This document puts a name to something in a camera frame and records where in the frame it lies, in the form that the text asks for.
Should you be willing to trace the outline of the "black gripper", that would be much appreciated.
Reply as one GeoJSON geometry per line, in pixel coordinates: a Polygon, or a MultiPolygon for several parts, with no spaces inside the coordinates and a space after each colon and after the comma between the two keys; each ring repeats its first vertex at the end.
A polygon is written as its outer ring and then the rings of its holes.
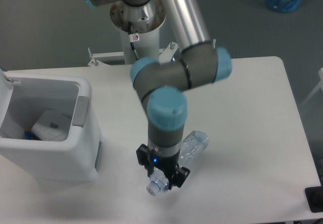
{"type": "Polygon", "coordinates": [[[147,147],[141,144],[136,150],[138,163],[147,170],[147,176],[154,173],[154,168],[163,171],[169,180],[169,190],[174,186],[181,188],[191,172],[190,169],[178,165],[179,153],[180,145],[147,147]]]}

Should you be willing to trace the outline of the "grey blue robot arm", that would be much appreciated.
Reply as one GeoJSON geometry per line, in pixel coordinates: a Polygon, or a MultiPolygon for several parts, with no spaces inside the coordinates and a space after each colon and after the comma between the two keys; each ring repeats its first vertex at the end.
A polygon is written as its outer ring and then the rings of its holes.
{"type": "Polygon", "coordinates": [[[110,4],[113,24],[126,33],[124,57],[148,120],[148,143],[137,159],[146,170],[150,194],[181,187],[190,171],[179,163],[187,101],[184,91],[230,76],[232,61],[223,47],[215,48],[196,0],[84,0],[89,7],[110,4]],[[158,49],[140,47],[146,33],[166,18],[172,23],[180,50],[176,61],[160,63],[158,49]]]}

